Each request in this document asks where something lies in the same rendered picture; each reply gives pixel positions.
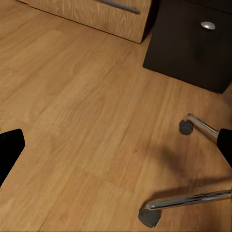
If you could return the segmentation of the swivel chair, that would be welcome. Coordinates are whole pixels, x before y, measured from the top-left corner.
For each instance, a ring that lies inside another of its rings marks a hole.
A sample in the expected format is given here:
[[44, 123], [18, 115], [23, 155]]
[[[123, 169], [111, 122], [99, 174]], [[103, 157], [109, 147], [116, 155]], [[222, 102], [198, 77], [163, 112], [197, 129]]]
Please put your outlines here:
[[[194, 130], [194, 125], [217, 142], [219, 131], [213, 129], [191, 114], [187, 114], [186, 117], [180, 121], [179, 132], [183, 135], [190, 135]], [[139, 210], [138, 218], [140, 218], [140, 221], [147, 227], [153, 228], [157, 226], [160, 220], [161, 216], [158, 212], [160, 209], [227, 199], [232, 199], [232, 189], [151, 201], [143, 204]]]

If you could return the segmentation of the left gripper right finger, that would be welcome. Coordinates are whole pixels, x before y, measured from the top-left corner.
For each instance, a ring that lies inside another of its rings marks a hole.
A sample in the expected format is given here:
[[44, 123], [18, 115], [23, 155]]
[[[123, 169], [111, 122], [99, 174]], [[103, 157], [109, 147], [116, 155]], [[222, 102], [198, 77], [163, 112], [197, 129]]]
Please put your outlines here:
[[232, 130], [221, 128], [218, 133], [217, 146], [232, 167]]

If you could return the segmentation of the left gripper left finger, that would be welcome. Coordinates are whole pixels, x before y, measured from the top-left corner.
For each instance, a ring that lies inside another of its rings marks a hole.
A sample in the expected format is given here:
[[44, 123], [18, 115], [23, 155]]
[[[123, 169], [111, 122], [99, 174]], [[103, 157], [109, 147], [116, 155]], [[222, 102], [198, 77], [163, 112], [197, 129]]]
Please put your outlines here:
[[0, 186], [11, 171], [24, 147], [25, 140], [21, 129], [0, 134]]

